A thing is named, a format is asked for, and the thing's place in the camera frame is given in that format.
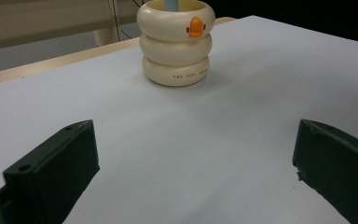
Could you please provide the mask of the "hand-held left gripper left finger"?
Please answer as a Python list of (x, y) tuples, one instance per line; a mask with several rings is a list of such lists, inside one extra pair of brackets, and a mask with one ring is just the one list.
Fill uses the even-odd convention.
[(99, 170), (93, 122), (62, 128), (3, 172), (7, 224), (62, 224)]

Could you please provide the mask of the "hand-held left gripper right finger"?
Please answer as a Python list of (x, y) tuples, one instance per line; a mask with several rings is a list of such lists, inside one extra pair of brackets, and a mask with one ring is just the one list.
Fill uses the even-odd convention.
[(293, 165), (351, 224), (358, 224), (358, 138), (317, 121), (299, 122)]

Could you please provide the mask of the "cream ringed cup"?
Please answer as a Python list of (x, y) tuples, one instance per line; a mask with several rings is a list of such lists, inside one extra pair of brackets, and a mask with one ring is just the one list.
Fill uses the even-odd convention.
[(144, 74), (171, 87), (189, 86), (209, 72), (213, 9), (200, 0), (178, 0), (176, 12), (164, 9), (164, 0), (152, 0), (137, 12), (141, 30)]

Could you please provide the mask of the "light blue hairbrush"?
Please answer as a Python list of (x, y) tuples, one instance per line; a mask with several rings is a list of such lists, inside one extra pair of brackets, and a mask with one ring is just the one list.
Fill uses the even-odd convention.
[(179, 0), (163, 0), (164, 10), (170, 12), (177, 12), (179, 10)]

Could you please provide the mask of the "white board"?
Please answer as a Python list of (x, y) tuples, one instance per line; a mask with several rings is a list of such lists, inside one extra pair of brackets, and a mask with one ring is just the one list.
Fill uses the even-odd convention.
[(302, 119), (358, 138), (358, 42), (256, 16), (212, 37), (184, 88), (146, 78), (136, 47), (0, 83), (0, 186), (90, 119), (100, 171), (65, 224), (348, 224), (292, 158)]

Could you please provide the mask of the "beige wooden desk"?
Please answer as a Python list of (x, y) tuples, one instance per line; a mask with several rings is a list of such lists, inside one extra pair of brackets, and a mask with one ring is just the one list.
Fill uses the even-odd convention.
[(86, 32), (98, 46), (115, 43), (147, 1), (0, 0), (0, 48)]

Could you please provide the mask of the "black curtain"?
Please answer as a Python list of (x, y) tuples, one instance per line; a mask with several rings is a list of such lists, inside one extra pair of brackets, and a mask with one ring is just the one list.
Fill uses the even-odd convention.
[(259, 16), (358, 41), (358, 0), (203, 0), (217, 18)]

